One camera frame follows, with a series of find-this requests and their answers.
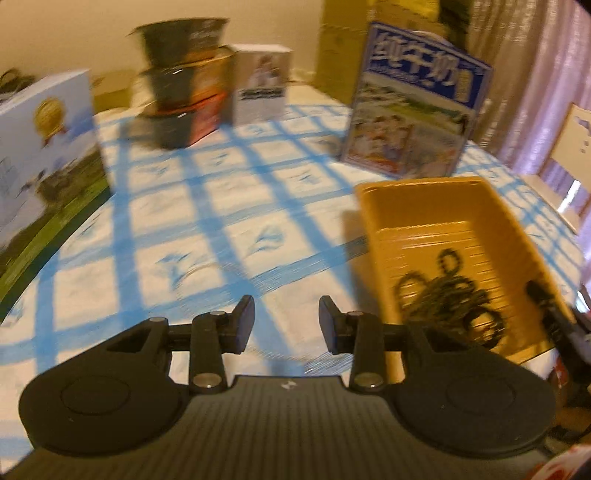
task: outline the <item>stacked boxes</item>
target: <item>stacked boxes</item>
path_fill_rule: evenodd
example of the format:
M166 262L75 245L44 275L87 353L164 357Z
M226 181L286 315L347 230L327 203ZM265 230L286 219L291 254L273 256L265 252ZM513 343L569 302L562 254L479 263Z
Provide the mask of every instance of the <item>stacked boxes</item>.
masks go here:
M219 127L230 59L230 51L219 47L226 23L185 18L135 29L155 98L140 116L151 122L160 147L188 147Z

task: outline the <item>small white box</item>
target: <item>small white box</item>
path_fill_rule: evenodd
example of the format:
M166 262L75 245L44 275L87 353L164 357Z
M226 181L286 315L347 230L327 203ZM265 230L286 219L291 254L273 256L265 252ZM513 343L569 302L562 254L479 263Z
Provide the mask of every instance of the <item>small white box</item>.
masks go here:
M292 49L231 44L230 98L226 121L234 126L279 120L285 111Z

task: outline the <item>wall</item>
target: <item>wall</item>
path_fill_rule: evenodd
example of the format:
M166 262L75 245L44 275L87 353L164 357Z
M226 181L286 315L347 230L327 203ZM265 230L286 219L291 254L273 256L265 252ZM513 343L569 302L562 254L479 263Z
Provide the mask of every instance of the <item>wall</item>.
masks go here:
M226 42L281 43L314 70L323 0L0 0L0 73L141 67L127 34L170 18L226 17Z

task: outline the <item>blue and white checkered tablecloth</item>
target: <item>blue and white checkered tablecloth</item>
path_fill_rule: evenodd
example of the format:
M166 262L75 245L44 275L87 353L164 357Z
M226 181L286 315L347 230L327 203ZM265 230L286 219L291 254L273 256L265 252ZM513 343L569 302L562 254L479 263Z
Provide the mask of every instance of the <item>blue and white checkered tablecloth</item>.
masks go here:
M149 145L134 118L101 123L116 194L41 270L0 327L0 462L30 450L18 417L22 389L53 365L150 316L188 322L256 298L248 350L230 375L341 374L326 353L321 295L377 312L352 194L383 179L335 161L350 110L291 106L282 122L222 128L191 148ZM517 176L468 145L457 175L487 178L538 246L573 303L583 256L575 238ZM188 354L171 376L186 382Z

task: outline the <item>black cable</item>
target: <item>black cable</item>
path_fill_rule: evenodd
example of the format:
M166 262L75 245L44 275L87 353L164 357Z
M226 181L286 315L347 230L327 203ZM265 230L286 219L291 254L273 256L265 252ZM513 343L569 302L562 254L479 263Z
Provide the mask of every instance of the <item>black cable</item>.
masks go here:
M454 261L451 266L447 257ZM488 349L494 348L503 337L505 322L499 312L489 308L490 298L486 290L477 290L473 280L458 275L463 260L456 250L442 250L437 263L443 273L441 277L428 281L422 273L410 271L394 287L403 320L431 321L468 336ZM405 304L402 288L411 283L419 283L423 289L414 301ZM475 320L482 315L488 316L490 322L475 326Z

